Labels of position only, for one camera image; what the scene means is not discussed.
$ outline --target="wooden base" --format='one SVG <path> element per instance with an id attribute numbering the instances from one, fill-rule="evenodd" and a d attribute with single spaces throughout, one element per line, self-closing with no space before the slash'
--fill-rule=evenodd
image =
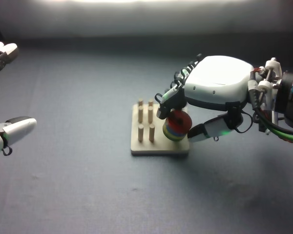
<path id="1" fill-rule="evenodd" d="M 132 124 L 131 124 L 131 154 L 138 155 L 187 155 L 189 153 L 189 141 L 185 137 L 182 141 L 174 142 L 169 140 L 163 133 L 163 124 L 165 120 L 156 117 L 159 104 L 153 105 L 153 124 L 155 125 L 154 141 L 149 140 L 148 122 L 148 104 L 143 105 L 143 121 L 144 126 L 143 140 L 138 140 L 138 104 L 132 107 Z"/>

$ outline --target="background wall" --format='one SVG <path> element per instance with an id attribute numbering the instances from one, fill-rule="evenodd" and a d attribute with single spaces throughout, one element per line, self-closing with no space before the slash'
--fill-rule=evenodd
<path id="1" fill-rule="evenodd" d="M 293 0 L 98 1 L 0 0 L 0 30 L 7 39 L 293 32 Z"/>

